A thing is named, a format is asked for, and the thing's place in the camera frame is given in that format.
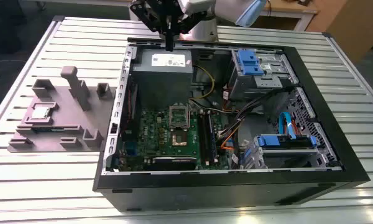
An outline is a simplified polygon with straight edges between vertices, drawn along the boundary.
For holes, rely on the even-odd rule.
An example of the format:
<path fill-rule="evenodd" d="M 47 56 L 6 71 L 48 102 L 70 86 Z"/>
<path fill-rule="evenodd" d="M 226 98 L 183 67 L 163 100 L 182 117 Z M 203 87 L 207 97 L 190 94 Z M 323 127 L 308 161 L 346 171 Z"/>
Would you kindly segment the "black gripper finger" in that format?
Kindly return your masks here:
<path fill-rule="evenodd" d="M 148 0 L 134 0 L 130 6 L 131 11 L 143 21 L 152 32 L 159 32 L 166 40 L 166 50 L 170 51 L 170 27 L 168 22 L 160 22 L 156 13 L 151 9 Z"/>
<path fill-rule="evenodd" d="M 175 37 L 180 34 L 187 34 L 191 29 L 199 24 L 206 18 L 206 14 L 192 14 L 183 20 L 179 20 L 180 16 L 171 16 L 170 23 L 170 51 L 174 51 Z"/>

